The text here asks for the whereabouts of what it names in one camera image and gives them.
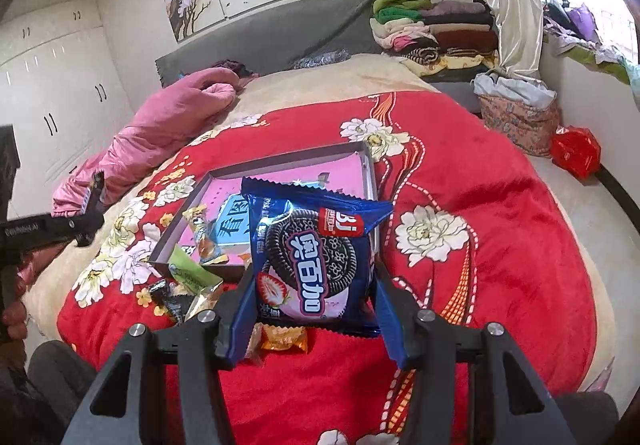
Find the person's left hand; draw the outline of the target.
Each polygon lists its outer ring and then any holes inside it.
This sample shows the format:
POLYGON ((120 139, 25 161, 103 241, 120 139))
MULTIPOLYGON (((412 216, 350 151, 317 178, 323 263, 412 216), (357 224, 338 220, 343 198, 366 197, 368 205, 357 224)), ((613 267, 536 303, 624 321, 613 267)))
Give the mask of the person's left hand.
POLYGON ((29 252, 21 259, 17 272, 13 275, 13 302, 6 304, 1 321, 12 340, 27 338, 27 311, 22 301, 26 291, 36 282, 38 276, 63 250, 64 245, 29 252))

